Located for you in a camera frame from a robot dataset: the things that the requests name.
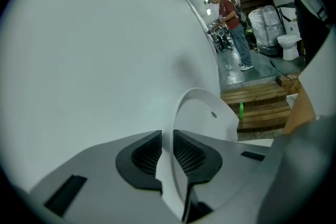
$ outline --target white toilet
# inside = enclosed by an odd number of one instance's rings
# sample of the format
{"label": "white toilet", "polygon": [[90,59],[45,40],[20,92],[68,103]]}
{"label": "white toilet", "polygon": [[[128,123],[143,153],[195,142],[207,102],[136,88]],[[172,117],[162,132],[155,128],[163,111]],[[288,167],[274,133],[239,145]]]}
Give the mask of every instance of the white toilet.
{"label": "white toilet", "polygon": [[282,35],[278,37],[278,42],[280,46],[284,49],[283,60],[293,61],[299,57],[298,49],[296,43],[301,40],[300,37],[296,35]]}

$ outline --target black vent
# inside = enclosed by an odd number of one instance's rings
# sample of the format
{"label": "black vent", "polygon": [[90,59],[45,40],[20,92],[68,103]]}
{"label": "black vent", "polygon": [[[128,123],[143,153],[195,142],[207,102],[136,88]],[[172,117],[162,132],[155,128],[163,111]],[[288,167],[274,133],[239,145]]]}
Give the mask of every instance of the black vent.
{"label": "black vent", "polygon": [[156,165],[162,154],[161,135],[149,140],[132,153],[132,162],[144,173],[155,177]]}
{"label": "black vent", "polygon": [[174,155],[186,175],[201,167],[206,160],[203,150],[176,134],[174,134]]}

